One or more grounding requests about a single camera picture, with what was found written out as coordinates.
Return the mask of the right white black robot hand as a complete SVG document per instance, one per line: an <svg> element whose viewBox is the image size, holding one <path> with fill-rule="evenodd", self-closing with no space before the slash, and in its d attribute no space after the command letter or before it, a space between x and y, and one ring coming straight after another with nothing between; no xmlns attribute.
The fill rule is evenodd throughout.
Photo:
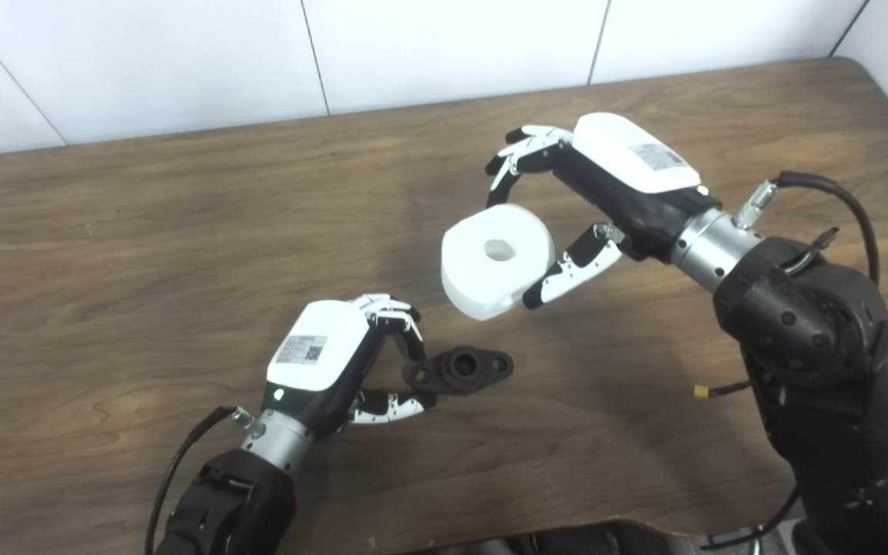
<svg viewBox="0 0 888 555"><path fill-rule="evenodd" d="M681 233L720 203L676 151L627 117L589 113L574 129L526 124L484 169L487 207L507 203L525 173L552 173L605 221L588 225L522 295L536 309L602 274L621 257L668 264Z"/></svg>

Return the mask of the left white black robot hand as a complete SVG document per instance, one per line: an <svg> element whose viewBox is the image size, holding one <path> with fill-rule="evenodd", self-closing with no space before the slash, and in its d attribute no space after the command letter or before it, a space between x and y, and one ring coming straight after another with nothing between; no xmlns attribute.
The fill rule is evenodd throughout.
<svg viewBox="0 0 888 555"><path fill-rule="evenodd" d="M419 320L415 307L390 294L307 304L268 362L262 413L286 415L314 439L348 424L390 424L426 413L437 404L433 393L363 387L392 336L401 338L409 361L425 361Z"/></svg>

